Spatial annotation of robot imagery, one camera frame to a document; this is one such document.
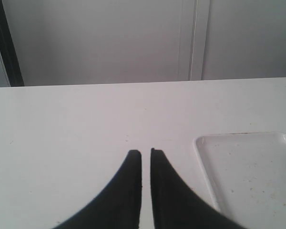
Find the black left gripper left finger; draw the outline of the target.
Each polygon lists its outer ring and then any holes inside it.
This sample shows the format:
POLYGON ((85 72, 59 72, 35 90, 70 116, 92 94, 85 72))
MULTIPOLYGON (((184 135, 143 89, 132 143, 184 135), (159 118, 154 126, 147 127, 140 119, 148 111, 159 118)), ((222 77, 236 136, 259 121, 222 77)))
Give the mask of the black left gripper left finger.
POLYGON ((137 229, 142 205, 142 155, 130 150, 106 187, 57 229, 137 229))

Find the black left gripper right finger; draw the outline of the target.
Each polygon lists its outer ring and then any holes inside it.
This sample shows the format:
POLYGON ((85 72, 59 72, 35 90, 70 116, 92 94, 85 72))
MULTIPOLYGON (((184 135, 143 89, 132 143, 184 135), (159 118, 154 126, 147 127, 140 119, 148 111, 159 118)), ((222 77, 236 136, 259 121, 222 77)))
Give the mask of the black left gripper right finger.
POLYGON ((156 229, 242 229, 195 194, 162 150, 151 149, 153 220, 156 229))

